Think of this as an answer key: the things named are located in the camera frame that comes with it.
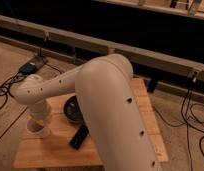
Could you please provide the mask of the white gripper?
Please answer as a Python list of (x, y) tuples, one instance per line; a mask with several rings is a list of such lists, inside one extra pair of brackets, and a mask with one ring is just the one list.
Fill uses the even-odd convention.
[(39, 101), (29, 105), (29, 116), (41, 126), (48, 125), (51, 120), (51, 106), (47, 101)]

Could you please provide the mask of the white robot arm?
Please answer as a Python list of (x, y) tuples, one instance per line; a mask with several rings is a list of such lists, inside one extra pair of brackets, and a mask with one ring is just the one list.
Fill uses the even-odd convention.
[(31, 75), (14, 97), (39, 113), (38, 103), (75, 93), (105, 171), (162, 171), (131, 87), (130, 61), (111, 54), (94, 58), (53, 79)]

